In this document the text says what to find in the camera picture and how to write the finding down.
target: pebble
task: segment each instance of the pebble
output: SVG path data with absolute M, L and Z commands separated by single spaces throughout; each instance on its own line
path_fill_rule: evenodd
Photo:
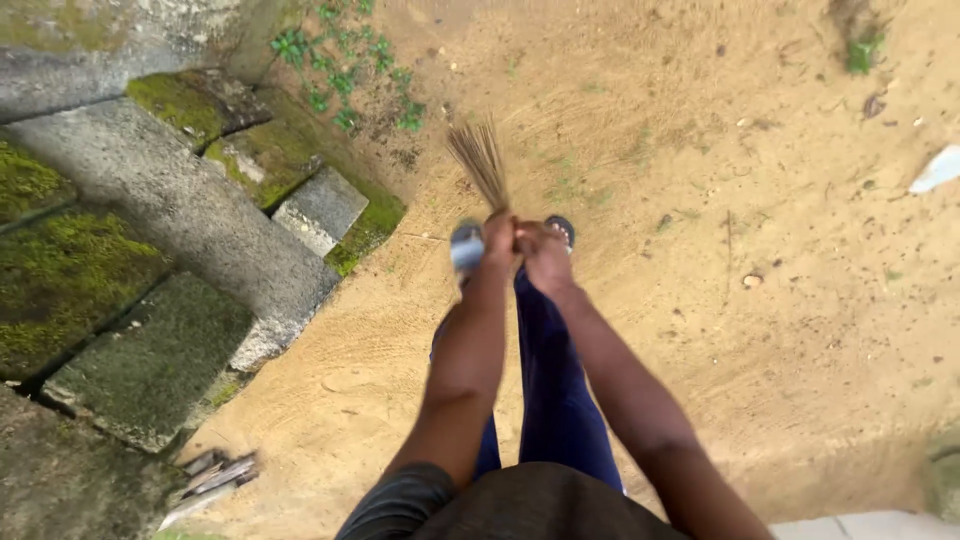
M 743 284 L 747 285 L 748 287 L 759 287 L 763 285 L 763 278 L 750 274 L 743 279 Z

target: broom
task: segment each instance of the broom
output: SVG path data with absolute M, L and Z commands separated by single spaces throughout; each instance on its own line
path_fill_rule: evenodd
M 451 128 L 446 134 L 447 149 L 460 162 L 483 198 L 491 213 L 510 207 L 507 184 L 503 178 L 503 160 L 496 145 L 496 132 L 491 119 L 471 126 L 464 124 Z

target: sandy ground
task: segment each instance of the sandy ground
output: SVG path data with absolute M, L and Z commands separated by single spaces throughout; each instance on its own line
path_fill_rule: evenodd
M 415 66 L 427 123 L 355 144 L 409 213 L 190 442 L 187 456 L 256 449 L 263 463 L 194 527 L 330 538 L 406 436 L 457 297 L 444 239 L 484 213 L 444 150 L 444 104 L 494 115 L 516 210 L 578 226 L 581 284 L 764 520 L 919 508 L 924 442 L 960 415 L 960 182 L 905 190 L 960 142 L 960 4 L 875 1 L 885 61 L 853 77 L 828 0 L 443 3 L 374 15 Z M 865 119 L 875 92 L 886 110 Z M 764 283 L 745 287 L 751 273 Z M 505 465 L 522 418 L 509 333 Z

